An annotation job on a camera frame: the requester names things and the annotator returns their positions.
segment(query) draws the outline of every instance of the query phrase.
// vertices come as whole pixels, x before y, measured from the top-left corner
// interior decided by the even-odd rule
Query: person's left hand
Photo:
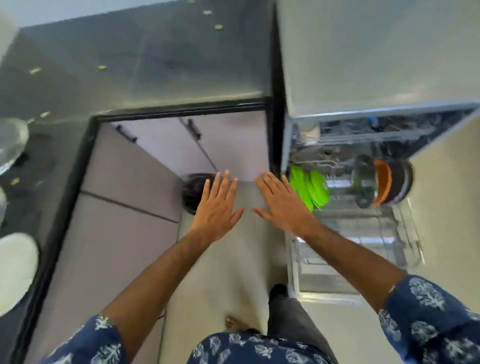
[[[228,170],[225,171],[222,183],[220,183],[220,179],[221,174],[219,172],[216,174],[212,190],[210,190],[210,180],[205,181],[202,200],[198,205],[192,227],[189,230],[191,234],[200,234],[208,244],[222,238],[232,230],[245,210],[241,208],[232,214],[238,179],[233,180],[230,188],[228,188],[230,184],[230,172]]]

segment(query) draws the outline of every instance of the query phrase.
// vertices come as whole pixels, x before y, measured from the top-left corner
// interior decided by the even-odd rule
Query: blue printed shirt
[[[405,363],[480,363],[480,315],[436,284],[406,276],[391,291],[380,325]],[[127,363],[122,338],[102,315],[90,318],[43,360],[45,364]],[[248,332],[217,333],[202,340],[188,364],[334,364],[315,347]]]

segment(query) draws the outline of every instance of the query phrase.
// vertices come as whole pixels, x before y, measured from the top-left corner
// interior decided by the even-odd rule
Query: black shoe
[[[279,295],[288,297],[288,288],[286,287],[285,284],[278,283],[275,286],[273,286],[272,290],[270,291],[270,297],[268,301],[270,302],[272,299],[274,299]]]

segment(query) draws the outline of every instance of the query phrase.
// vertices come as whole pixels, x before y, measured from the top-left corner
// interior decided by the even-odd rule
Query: orange plate
[[[383,160],[374,160],[375,170],[377,172],[377,198],[372,202],[373,206],[381,204],[388,196],[392,187],[392,170],[388,163]]]

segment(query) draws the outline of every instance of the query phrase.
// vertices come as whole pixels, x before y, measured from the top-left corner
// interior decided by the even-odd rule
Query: hand
[[[232,214],[238,179],[233,180],[230,188],[228,188],[230,184],[229,171],[225,171],[221,184],[220,179],[221,174],[219,172],[216,174],[212,190],[210,190],[210,180],[205,181],[202,200],[198,205],[192,227],[189,230],[189,233],[200,234],[202,238],[205,238],[208,245],[232,230],[245,210],[241,208]]]
[[[312,215],[285,176],[283,183],[273,173],[261,172],[255,183],[268,203],[270,212],[261,208],[253,211],[276,227],[291,232],[305,240],[321,223]]]

